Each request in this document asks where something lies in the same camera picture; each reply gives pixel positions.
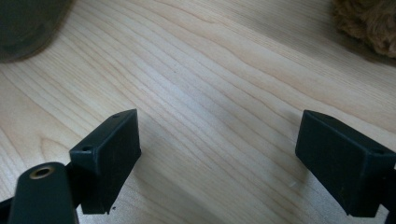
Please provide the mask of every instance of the small hole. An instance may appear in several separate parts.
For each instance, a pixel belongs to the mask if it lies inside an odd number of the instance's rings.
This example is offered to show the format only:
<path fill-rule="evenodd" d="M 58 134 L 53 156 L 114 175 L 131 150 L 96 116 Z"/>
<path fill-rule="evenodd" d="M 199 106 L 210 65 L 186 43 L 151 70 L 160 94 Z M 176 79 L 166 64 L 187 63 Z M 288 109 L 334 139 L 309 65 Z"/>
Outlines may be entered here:
<path fill-rule="evenodd" d="M 91 151 L 92 150 L 92 146 L 85 146 L 81 150 L 82 151 Z"/>
<path fill-rule="evenodd" d="M 41 179 L 47 177 L 53 173 L 55 169 L 52 166 L 44 166 L 36 169 L 32 173 L 30 173 L 31 179 Z"/>

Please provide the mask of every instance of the clamp jaw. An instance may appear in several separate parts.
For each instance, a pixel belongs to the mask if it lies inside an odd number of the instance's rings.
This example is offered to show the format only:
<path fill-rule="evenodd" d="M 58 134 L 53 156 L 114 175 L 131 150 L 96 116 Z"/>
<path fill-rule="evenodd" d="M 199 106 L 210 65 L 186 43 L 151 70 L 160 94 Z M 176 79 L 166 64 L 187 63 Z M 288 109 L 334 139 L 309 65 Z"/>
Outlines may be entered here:
<path fill-rule="evenodd" d="M 0 203 L 0 223 L 78 223 L 109 212 L 141 155 L 137 111 L 113 115 L 70 151 L 66 166 L 47 162 L 23 173 L 14 198 Z"/>

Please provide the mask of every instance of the light wood surface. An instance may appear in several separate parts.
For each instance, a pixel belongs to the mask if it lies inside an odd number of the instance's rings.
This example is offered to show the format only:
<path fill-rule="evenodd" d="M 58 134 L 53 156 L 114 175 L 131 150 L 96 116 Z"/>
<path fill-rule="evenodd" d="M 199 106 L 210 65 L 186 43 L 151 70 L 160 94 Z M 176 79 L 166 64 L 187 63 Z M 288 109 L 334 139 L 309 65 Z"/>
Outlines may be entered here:
<path fill-rule="evenodd" d="M 347 217 L 294 148 L 311 109 L 396 149 L 395 64 L 337 33 L 330 0 L 77 0 L 48 48 L 0 64 L 0 200 L 137 108 L 143 155 L 81 223 L 383 223 Z"/>

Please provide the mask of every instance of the furry object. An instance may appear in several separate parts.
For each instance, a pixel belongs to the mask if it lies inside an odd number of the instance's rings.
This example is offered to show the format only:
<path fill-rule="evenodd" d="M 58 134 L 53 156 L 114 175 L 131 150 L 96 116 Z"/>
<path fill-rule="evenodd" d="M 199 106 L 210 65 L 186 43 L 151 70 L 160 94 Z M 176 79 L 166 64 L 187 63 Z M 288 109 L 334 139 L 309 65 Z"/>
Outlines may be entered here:
<path fill-rule="evenodd" d="M 396 0 L 332 0 L 338 29 L 396 58 Z"/>

